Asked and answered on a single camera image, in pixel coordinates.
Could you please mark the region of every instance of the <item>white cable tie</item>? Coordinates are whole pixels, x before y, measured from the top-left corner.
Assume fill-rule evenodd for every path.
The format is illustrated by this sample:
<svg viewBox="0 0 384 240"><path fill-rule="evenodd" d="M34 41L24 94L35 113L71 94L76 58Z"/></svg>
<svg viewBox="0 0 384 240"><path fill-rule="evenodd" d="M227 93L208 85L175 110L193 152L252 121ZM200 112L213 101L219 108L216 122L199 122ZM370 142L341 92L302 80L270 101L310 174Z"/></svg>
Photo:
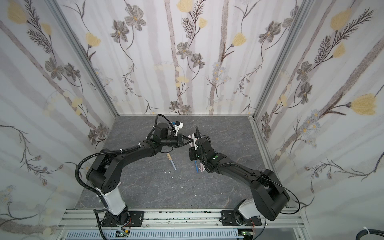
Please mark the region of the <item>white cable tie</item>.
<svg viewBox="0 0 384 240"><path fill-rule="evenodd" d="M362 228L364 228L365 230L367 230L367 231L368 231L368 234L370 234L370 232L369 232L369 230L367 229L367 227L362 227Z"/></svg>

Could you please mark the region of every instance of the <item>floral wallpaper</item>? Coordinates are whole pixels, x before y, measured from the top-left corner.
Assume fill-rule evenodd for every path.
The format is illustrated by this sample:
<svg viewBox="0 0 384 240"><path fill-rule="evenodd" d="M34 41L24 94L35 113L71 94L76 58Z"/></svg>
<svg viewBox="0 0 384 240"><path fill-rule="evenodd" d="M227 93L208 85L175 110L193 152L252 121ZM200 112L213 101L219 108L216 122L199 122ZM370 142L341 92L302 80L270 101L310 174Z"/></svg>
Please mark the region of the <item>floral wallpaper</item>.
<svg viewBox="0 0 384 240"><path fill-rule="evenodd" d="M379 0L315 1L257 116L314 240L384 225L383 13Z"/></svg>
<svg viewBox="0 0 384 240"><path fill-rule="evenodd" d="M120 114L253 114L297 0L58 0Z"/></svg>
<svg viewBox="0 0 384 240"><path fill-rule="evenodd" d="M51 239L114 117L44 2L0 6L0 235Z"/></svg>

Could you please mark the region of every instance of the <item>vertical metal post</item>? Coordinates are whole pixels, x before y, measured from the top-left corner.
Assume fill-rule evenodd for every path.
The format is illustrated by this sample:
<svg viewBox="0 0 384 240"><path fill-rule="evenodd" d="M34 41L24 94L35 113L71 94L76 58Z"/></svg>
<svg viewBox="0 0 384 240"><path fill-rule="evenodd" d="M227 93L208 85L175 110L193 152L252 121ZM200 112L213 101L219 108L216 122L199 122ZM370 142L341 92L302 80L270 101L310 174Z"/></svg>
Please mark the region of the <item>vertical metal post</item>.
<svg viewBox="0 0 384 240"><path fill-rule="evenodd" d="M315 0L303 0L303 2L301 3L301 7L297 12L296 17L292 23L291 30L288 33L288 37L284 42L283 49L281 50L279 57L276 60L275 66L272 69L272 72L268 78L267 84L265 85L265 88L260 97L260 100L256 105L255 112L253 113L254 119L259 115L263 105L265 104L265 101L271 91L271 88L278 77L278 74L284 64L284 61L288 57L288 54L293 46L293 43L300 31L300 28L302 27L304 20L309 13L309 9L311 8L314 2Z"/></svg>
<svg viewBox="0 0 384 240"><path fill-rule="evenodd" d="M91 76L93 83L95 84L96 88L99 90L105 103L107 104L107 106L111 110L112 114L115 117L117 117L119 115L119 113L117 112L115 106L113 105L111 99L109 98L107 92L105 91L103 84L101 83L95 70L92 67L90 60L88 59L85 52L83 51L83 48L82 48L80 42L78 41L78 39L76 38L74 31L69 26L63 12L61 11L61 9L59 7L59 4L57 3L56 0L45 0L45 3L47 4L49 10L51 10L52 15L56 19L61 30L64 32L70 45L74 49L76 55L80 58L80 60L83 63L83 66L85 67L87 73Z"/></svg>

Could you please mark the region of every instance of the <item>robotic arm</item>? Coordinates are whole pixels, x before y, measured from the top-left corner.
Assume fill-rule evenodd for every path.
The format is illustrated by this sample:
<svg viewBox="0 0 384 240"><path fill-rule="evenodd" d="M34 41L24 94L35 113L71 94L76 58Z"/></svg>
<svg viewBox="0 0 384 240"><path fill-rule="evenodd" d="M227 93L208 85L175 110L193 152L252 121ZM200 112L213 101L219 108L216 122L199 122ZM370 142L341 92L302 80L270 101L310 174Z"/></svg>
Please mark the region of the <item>robotic arm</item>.
<svg viewBox="0 0 384 240"><path fill-rule="evenodd" d="M164 117L168 124L164 122L157 124L159 116ZM260 214L269 220L275 220L290 199L276 175L270 170L261 172L242 166L233 162L226 155L215 152L211 147L209 137L201 137L197 127L194 134L195 139L179 134L178 131L182 125L180 122L172 124L165 116L159 114L156 116L153 129L147 138L136 147L117 151L103 149L78 164L75 171L77 181L85 188L97 193L104 204L103 210L95 210L95 212L106 210L106 216L101 221L101 226L124 226L131 219L128 207L122 200L118 189L121 172L125 166L159 153L163 146L182 147L192 142L195 147L189 149L191 161L199 160L207 172L227 175L251 188L253 199L241 203L235 209L235 221L238 225L244 225L250 221L251 217ZM79 178L79 169L85 161L95 156L97 157L86 175L93 186L91 188Z"/></svg>

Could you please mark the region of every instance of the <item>wallpaper panel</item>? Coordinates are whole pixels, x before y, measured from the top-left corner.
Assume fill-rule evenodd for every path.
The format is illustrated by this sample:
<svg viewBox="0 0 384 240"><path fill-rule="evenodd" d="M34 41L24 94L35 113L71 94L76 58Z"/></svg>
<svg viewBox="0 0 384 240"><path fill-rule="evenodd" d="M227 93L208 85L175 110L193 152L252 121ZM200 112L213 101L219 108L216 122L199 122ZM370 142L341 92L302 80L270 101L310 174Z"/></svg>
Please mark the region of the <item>wallpaper panel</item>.
<svg viewBox="0 0 384 240"><path fill-rule="evenodd" d="M383 21L383 1L316 1L257 117L314 240L384 226Z"/></svg>
<svg viewBox="0 0 384 240"><path fill-rule="evenodd" d="M58 0L120 114L251 114L295 0Z"/></svg>
<svg viewBox="0 0 384 240"><path fill-rule="evenodd" d="M0 9L0 238L51 239L114 117L44 1Z"/></svg>

